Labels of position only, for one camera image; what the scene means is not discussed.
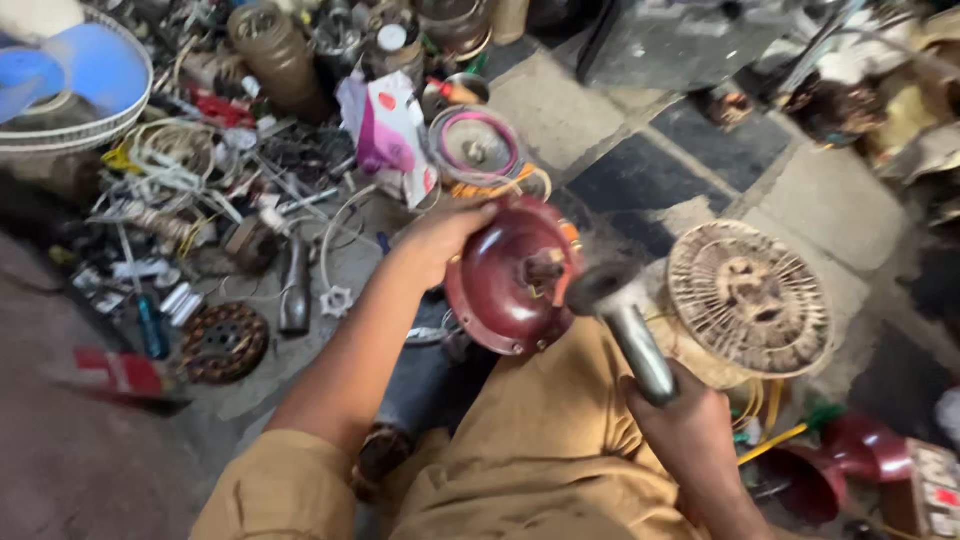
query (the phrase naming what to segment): green object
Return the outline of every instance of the green object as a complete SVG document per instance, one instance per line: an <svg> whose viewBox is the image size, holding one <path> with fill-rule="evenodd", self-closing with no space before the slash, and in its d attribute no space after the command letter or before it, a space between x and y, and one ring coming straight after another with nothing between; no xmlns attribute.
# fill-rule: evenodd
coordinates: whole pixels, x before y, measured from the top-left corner
<svg viewBox="0 0 960 540"><path fill-rule="evenodd" d="M464 73L479 75L483 70L483 67L487 65L487 60L489 59L490 56L488 56L487 53L480 53L477 55L477 58L473 59L473 61L467 65L467 69L464 70Z"/></svg>
<svg viewBox="0 0 960 540"><path fill-rule="evenodd" d="M440 49L437 48L437 45L433 44L433 41L430 40L426 34L422 34L423 46L426 47L426 52L430 53L431 56L439 56Z"/></svg>
<svg viewBox="0 0 960 540"><path fill-rule="evenodd" d="M809 430L819 431L837 417L843 416L846 412L847 408L842 405L826 402L818 403L812 407L809 416L806 417L804 422Z"/></svg>

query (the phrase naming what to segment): pink wire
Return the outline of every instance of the pink wire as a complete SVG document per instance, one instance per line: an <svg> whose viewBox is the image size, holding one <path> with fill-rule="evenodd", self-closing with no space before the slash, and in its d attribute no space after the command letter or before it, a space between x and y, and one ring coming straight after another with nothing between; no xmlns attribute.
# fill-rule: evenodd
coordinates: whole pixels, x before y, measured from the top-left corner
<svg viewBox="0 0 960 540"><path fill-rule="evenodd" d="M510 145L510 161L502 169L488 173L485 171L474 169L473 167L470 167L466 163L463 163L457 160L456 158L454 158L452 155L450 155L450 151L447 150L446 148L447 133L450 130L450 126L452 126L453 124L456 124L457 122L461 122L463 120L479 120L485 124L490 124L491 126L493 126L494 129L496 129L496 132L499 133L500 136L502 136L504 139L507 140L507 143ZM440 131L440 137L441 137L440 150L441 152L443 152L444 157L448 161L450 161L450 163L454 167L462 171L471 171L471 172L477 172L481 174L506 176L506 174L510 172L510 169L514 168L516 161L519 159L519 152L516 149L516 141L514 140L514 136L511 135L510 133L510 128L508 128L503 122L497 120L496 118L488 116L483 112L468 111L468 112L459 112L457 114L454 114L453 116L450 117L449 120L447 120L444 123L444 128Z"/></svg>

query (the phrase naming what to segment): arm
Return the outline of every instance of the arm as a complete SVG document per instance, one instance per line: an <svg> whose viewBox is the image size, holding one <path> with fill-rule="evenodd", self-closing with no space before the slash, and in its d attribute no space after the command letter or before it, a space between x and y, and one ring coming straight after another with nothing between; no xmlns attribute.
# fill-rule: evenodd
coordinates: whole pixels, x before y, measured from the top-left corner
<svg viewBox="0 0 960 540"><path fill-rule="evenodd" d="M714 540L772 540L773 532L740 481L730 401L669 360L679 397L656 408L624 377L621 390L640 431L663 467L703 517Z"/></svg>
<svg viewBox="0 0 960 540"><path fill-rule="evenodd" d="M383 260L356 306L304 370L266 430L316 435L349 457L360 453L423 293L496 208L423 217Z"/></svg>

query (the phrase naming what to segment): hammer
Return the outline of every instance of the hammer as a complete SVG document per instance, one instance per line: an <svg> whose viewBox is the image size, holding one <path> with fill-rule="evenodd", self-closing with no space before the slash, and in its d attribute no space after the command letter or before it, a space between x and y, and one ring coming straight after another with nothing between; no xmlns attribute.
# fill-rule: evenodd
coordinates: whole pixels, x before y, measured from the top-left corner
<svg viewBox="0 0 960 540"><path fill-rule="evenodd" d="M605 322L651 405L663 408L677 397L673 373L636 305L639 268L606 263L587 270L566 291L566 304L580 316Z"/></svg>

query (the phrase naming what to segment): screwdriver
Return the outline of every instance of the screwdriver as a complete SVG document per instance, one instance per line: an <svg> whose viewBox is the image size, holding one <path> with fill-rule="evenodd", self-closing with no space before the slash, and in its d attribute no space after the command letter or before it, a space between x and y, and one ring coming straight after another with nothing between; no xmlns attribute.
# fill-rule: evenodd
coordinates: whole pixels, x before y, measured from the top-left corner
<svg viewBox="0 0 960 540"><path fill-rule="evenodd" d="M150 297L143 294L143 283L140 282L140 275L136 273L133 263L133 251L130 249L130 241L127 239L127 231L123 225L118 224L117 230L120 232L120 243L123 244L123 253L127 257L127 264L130 266L130 272L133 276L133 288L136 291L136 310L139 314L137 322L140 324L140 331L143 333L143 346L147 349L147 356L150 358L166 358L170 354L170 346L163 335L160 333L160 320L156 316L154 303Z"/></svg>

